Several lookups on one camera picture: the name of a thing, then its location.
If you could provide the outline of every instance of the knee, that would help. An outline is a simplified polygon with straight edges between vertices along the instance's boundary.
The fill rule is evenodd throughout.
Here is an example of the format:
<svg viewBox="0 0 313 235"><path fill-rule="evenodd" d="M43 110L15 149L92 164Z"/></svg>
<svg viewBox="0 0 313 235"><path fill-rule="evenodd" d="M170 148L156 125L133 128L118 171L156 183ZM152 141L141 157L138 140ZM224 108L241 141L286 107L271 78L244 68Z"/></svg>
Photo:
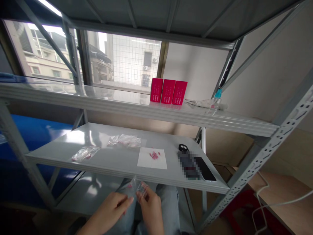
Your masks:
<svg viewBox="0 0 313 235"><path fill-rule="evenodd" d="M156 194L162 198L162 196L177 196L177 188L175 186L158 184L156 187Z"/></svg>

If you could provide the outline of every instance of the blue bottle cap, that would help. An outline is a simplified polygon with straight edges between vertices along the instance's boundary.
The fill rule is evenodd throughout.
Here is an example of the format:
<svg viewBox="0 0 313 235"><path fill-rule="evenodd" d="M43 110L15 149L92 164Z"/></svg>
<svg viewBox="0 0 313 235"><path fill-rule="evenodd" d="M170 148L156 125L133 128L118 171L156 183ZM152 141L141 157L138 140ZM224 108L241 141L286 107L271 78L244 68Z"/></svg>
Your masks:
<svg viewBox="0 0 313 235"><path fill-rule="evenodd" d="M222 89L218 89L217 93L215 94L214 98L221 98L222 96Z"/></svg>

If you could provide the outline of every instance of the jeans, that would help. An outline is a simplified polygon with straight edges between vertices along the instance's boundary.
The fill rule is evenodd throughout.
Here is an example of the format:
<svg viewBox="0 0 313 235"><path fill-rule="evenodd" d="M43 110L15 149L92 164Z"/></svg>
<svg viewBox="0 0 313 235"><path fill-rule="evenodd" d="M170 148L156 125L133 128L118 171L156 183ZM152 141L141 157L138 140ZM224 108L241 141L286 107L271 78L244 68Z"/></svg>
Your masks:
<svg viewBox="0 0 313 235"><path fill-rule="evenodd" d="M116 190L118 193L126 194L127 185L131 179L125 178L120 187ZM165 235L180 235L179 211L178 211L178 192L176 187L158 184L156 194L161 198L162 217ZM134 196L134 202L127 209L126 215L122 217L106 234L131 235L134 230L134 216L137 199ZM147 235L147 228L143 221L138 224L135 235Z"/></svg>

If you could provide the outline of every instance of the white paper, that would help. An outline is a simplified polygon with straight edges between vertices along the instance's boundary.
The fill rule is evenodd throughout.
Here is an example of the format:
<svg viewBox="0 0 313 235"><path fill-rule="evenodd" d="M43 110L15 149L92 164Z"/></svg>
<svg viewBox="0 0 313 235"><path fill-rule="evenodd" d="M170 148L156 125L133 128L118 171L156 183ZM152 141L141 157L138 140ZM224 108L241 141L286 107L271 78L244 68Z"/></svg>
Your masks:
<svg viewBox="0 0 313 235"><path fill-rule="evenodd" d="M158 155L159 157L158 159L153 159L150 156L150 154L152 155L153 151L156 152L156 154ZM167 170L164 149L152 149L141 147L139 151L137 166Z"/></svg>

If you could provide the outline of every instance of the window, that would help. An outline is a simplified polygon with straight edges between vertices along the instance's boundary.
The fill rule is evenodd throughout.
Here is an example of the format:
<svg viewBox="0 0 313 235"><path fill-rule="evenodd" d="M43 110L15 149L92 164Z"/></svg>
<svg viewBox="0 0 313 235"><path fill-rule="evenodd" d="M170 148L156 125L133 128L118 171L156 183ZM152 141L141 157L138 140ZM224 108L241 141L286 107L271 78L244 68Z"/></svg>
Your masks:
<svg viewBox="0 0 313 235"><path fill-rule="evenodd" d="M31 23L5 20L8 34L12 37L15 50L19 56L25 76L41 79L73 82L71 71L61 60L56 51ZM43 26L63 55L69 59L66 38L60 27Z"/></svg>
<svg viewBox="0 0 313 235"><path fill-rule="evenodd" d="M58 54L56 55L56 61L57 61L58 63L61 63L61 58L59 57Z"/></svg>
<svg viewBox="0 0 313 235"><path fill-rule="evenodd" d="M53 76L54 77L61 77L61 71L58 70L52 70Z"/></svg>
<svg viewBox="0 0 313 235"><path fill-rule="evenodd" d="M108 78L106 75L100 75L100 80L106 81Z"/></svg>
<svg viewBox="0 0 313 235"><path fill-rule="evenodd" d="M40 74L40 71L39 71L39 67L32 67L33 68L33 73L34 74Z"/></svg>
<svg viewBox="0 0 313 235"><path fill-rule="evenodd" d="M142 86L149 87L149 80L150 80L150 75L143 74L142 75Z"/></svg>
<svg viewBox="0 0 313 235"><path fill-rule="evenodd" d="M94 86L150 93L161 41L94 31L87 34Z"/></svg>
<svg viewBox="0 0 313 235"><path fill-rule="evenodd" d="M50 56L50 53L48 52L43 52L44 57L48 58Z"/></svg>
<svg viewBox="0 0 313 235"><path fill-rule="evenodd" d="M107 67L98 63L98 72L99 73L107 73Z"/></svg>
<svg viewBox="0 0 313 235"><path fill-rule="evenodd" d="M144 59L143 59L143 65L151 67L151 61L152 61L152 52L145 52L144 53Z"/></svg>

